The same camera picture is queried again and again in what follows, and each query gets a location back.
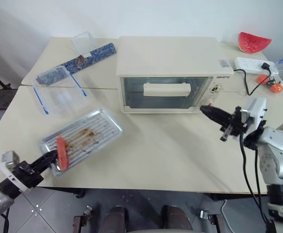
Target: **orange object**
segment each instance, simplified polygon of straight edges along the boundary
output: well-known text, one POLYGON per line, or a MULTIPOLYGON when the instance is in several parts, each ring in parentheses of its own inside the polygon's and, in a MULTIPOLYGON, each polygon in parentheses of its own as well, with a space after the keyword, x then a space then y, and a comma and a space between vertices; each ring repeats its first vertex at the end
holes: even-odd
POLYGON ((283 90, 283 86, 279 83, 276 83, 272 85, 269 89, 274 93, 279 93, 283 90))
POLYGON ((264 50, 270 43, 271 39, 259 37, 249 33, 241 32, 238 35, 238 46, 245 53, 255 53, 264 50))
POLYGON ((68 156, 66 153, 66 142, 61 135, 57 137, 56 149, 58 151, 60 170, 64 171, 68 169, 68 156))
MULTIPOLYGON (((256 82, 257 82, 257 83, 260 83, 260 82, 262 82, 266 77, 267 77, 266 74, 261 74, 261 75, 259 75, 259 77, 256 79, 256 82)), ((268 78, 268 79, 266 79, 265 81, 263 81, 262 84, 267 84, 269 81, 270 81, 270 79, 268 78)))

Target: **toaster oven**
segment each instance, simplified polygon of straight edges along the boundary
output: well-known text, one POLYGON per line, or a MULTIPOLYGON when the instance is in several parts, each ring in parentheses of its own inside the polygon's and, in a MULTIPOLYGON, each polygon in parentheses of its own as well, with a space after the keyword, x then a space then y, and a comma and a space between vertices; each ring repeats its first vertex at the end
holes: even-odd
POLYGON ((233 75, 213 37, 120 37, 116 77, 124 113, 195 113, 233 75))

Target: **oven glass window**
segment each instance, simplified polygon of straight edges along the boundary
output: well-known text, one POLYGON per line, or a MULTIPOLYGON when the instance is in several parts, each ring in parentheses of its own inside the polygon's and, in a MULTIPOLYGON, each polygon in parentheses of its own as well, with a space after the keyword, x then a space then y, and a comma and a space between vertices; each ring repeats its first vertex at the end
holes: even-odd
POLYGON ((122 78, 123 98, 125 106, 131 108, 179 108, 195 107, 212 77, 125 77, 122 78), (144 96, 144 83, 189 83, 191 90, 187 96, 144 96))

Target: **gray tiled floor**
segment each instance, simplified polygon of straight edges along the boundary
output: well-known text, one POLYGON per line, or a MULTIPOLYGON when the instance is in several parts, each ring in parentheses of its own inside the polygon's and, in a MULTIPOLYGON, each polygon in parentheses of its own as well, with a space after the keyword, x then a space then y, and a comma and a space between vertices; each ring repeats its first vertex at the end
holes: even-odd
MULTIPOLYGON (((264 206, 266 202, 267 198, 263 198, 264 206)), ((157 229, 164 204, 176 205, 183 209, 194 230, 215 233, 214 226, 195 215, 200 208, 207 209, 212 214, 219 214, 222 203, 223 201, 213 201, 200 193, 188 192, 88 189, 85 197, 77 199, 70 193, 35 188, 25 196, 18 197, 11 207, 9 233, 72 232, 73 217, 81 215, 87 204, 94 207, 94 217, 90 224, 82 229, 82 233, 97 233, 104 216, 115 205, 127 208, 129 231, 157 229)), ((265 230, 257 207, 251 199, 229 200, 225 213, 237 233, 261 233, 265 230)), ((0 217, 0 232, 2 228, 3 219, 0 217)))

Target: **white wall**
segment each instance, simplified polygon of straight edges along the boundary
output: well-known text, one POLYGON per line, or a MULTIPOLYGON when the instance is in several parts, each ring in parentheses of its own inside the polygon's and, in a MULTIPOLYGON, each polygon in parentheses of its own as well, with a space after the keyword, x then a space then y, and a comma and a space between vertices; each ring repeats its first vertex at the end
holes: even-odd
POLYGON ((264 51, 283 58, 283 0, 0 0, 0 77, 15 84, 50 36, 215 36, 240 31, 272 38, 264 51))

